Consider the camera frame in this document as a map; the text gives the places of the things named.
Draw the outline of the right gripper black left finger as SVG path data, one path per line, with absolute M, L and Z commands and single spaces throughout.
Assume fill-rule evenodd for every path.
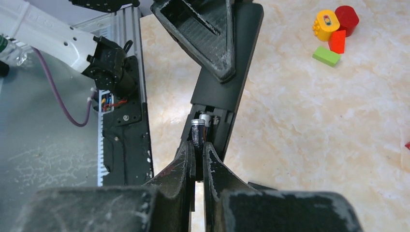
M 188 232 L 194 147 L 141 186 L 48 188 L 22 208 L 15 232 Z

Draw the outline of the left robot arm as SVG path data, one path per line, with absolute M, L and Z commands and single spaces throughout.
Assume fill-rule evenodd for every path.
M 235 72 L 231 0 L 156 0 L 151 11 L 178 45 L 220 83 Z M 26 0 L 0 3 L 0 31 L 35 47 L 119 98 L 146 98 L 144 79 L 131 73 L 131 42 L 120 46 L 70 26 Z

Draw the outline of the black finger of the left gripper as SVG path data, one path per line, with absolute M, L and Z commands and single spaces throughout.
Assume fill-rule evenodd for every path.
M 178 45 L 220 83 L 235 72 L 232 0 L 155 0 L 151 10 Z

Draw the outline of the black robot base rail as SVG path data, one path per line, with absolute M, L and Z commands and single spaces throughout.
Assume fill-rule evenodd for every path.
M 146 80 L 143 61 L 140 18 L 137 7 L 129 6 L 112 14 L 110 39 L 120 46 L 129 40 L 133 45 L 127 52 L 130 71 L 138 91 L 126 103 L 109 91 L 99 96 L 109 96 L 114 106 L 108 110 L 99 107 L 97 185 L 143 185 L 154 176 L 151 138 L 149 131 Z

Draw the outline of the black TV remote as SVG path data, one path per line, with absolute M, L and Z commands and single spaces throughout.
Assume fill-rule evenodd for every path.
M 201 68 L 181 135 L 183 142 L 191 139 L 191 120 L 200 113 L 216 116 L 219 122 L 211 127 L 208 141 L 220 161 L 227 153 L 264 17 L 263 6 L 255 2 L 235 3 L 232 10 L 235 71 L 227 80 L 219 81 L 207 68 Z

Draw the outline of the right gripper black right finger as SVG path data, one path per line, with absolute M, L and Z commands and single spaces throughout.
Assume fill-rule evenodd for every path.
M 204 144 L 205 229 L 208 232 L 360 232 L 345 197 L 326 191 L 258 190 Z

